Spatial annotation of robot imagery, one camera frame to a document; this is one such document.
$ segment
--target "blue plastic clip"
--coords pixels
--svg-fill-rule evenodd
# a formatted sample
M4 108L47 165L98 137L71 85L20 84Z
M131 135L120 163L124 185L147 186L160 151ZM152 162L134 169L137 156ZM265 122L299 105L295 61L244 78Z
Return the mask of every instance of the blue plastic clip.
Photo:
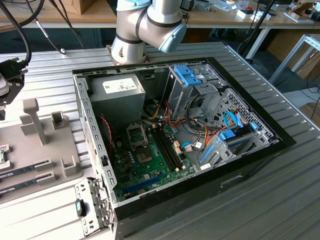
M223 141L225 141L225 140L228 140L230 138L235 137L236 135L234 134L234 132L231 129L228 129L223 132L220 132L219 136Z
M258 129L258 125L254 122L250 123L250 126L252 127L253 130L257 130Z
M202 84L202 81L196 78L186 65L177 65L174 69L187 87Z

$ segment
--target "power supply label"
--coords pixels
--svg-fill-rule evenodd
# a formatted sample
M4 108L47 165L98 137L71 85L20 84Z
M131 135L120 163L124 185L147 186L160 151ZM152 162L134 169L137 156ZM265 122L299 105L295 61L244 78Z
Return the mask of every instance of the power supply label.
M104 81L102 85L106 94L137 89L137 86L132 78Z

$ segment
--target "workbench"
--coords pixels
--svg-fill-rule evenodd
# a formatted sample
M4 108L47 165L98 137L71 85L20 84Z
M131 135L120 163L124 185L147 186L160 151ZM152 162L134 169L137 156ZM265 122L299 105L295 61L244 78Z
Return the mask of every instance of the workbench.
M32 2L31 5L35 9L38 1ZM6 6L17 21L25 20L30 16L28 10L19 9L11 3L6 3ZM257 4L252 1L251 6L255 9ZM216 7L211 9L211 12L191 10L187 20L187 27L196 29L248 29L251 26L252 20L240 18L237 16L236 11L225 12ZM320 22L296 23L284 16L285 11L277 10L277 12L278 15L272 16L270 20L263 21L260 26L262 30L248 52L247 59L254 57L272 29L320 29ZM82 15L68 13L68 17L75 28L115 28L117 22L117 17L106 0L96 0ZM44 28L68 28L59 13L51 7L44 6L38 19ZM0 25L7 23L8 19L0 11ZM25 28L38 28L38 25L36 22L31 22Z
M171 54L147 47L151 61L215 59L297 142L252 178L126 239L319 239L320 129L264 77L221 42L181 44ZM24 54L0 55L0 61ZM71 121L83 178L93 177L81 129L72 70L111 66L104 49L55 51L32 55L25 86L0 127L18 124L22 100L37 98L41 118L63 111ZM2 239L83 239L74 184L81 178L0 205ZM110 240L106 229L91 239Z

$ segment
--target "motherboard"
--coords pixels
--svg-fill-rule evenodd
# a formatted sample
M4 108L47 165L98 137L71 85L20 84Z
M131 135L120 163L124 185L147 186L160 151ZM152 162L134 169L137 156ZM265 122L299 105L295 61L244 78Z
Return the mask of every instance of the motherboard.
M145 132L129 129L130 134L118 136L115 146L113 169L118 184L114 192L120 202L195 172L189 159L178 150L180 144L170 126L141 126ZM133 141L143 142L144 135L147 143L132 149Z

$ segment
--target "power cable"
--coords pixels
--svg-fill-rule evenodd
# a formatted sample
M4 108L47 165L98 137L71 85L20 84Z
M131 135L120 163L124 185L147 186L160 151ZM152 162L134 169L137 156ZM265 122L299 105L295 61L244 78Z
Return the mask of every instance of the power cable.
M36 10L34 11L34 13L30 17L28 17L26 20L23 20L22 22L18 23L19 26L23 27L23 26L31 23L39 15L39 13L41 12L41 10L42 10L42 8L44 6L44 3L45 3L45 0L40 0L39 5L36 8ZM7 31L12 31L14 29L15 29L15 26L13 25L13 23L7 24L7 25L2 25L2 26L0 26L0 33L7 32Z
M20 1L10 1L10 0L1 0L1 1L10 3L10 4L26 4L26 2L20 2ZM38 1L38 0L31 0L29 1L29 3L33 3L35 1Z
M25 48L26 48L26 56L25 56L25 59L22 60L20 63L22 64L22 68L25 68L30 63L31 55L32 55L29 41L28 41L24 31L22 30L22 27L16 21L14 16L12 16L12 14L9 12L9 10L7 9L7 7L5 6L5 4L2 1L0 1L0 8L22 37L22 40L23 40Z
M79 38L79 32L77 30L74 29L74 27L72 26L70 20L69 20L69 17L68 17L68 14L67 14L67 11L66 11L66 8L64 6L64 4L62 3L61 0L59 0L60 4L61 4L61 7L62 7L62 10L64 12L64 14L61 12L61 10L59 9L58 5L56 4L55 0L49 0L49 2L52 4L52 6L59 12L59 14L61 15L61 17L64 19L64 21L68 24L69 28L71 29L72 33L75 35L75 37L78 39L81 47L83 49L85 49L81 39Z
M25 0L25 3L27 4L30 12L33 14L34 10L32 9L30 3L28 2L28 0ZM40 30L42 31L43 35L46 37L46 39L49 41L49 43L54 47L55 50L57 50L59 53L65 55L66 54L66 50L64 48L58 49L54 43L50 40L49 35L47 34L46 30L42 27L41 23L39 22L38 18L35 18L35 22L38 25L38 27L40 28Z
M258 3L257 6L256 6L255 14L254 14L253 20L252 20L252 22L251 22L251 25L250 25L249 29L246 31L246 35L247 35L247 36L248 36L248 34L250 34L251 28L252 28L252 26L253 26L253 24L254 24L254 22L255 22L256 15L257 15L257 12L258 12L258 10L259 10L259 4L260 4L260 3ZM239 53L240 47L241 47L248 39L249 39L249 36L240 43L240 45L239 45L238 48L236 49L236 52L237 52L237 53Z
M316 101L316 103L315 103L315 105L314 105L313 112L312 112L312 115L311 115L311 120L312 120L312 118L313 118L314 115L315 115L315 112L316 112L317 105L318 105L319 101L320 101L320 96L319 96L318 100Z

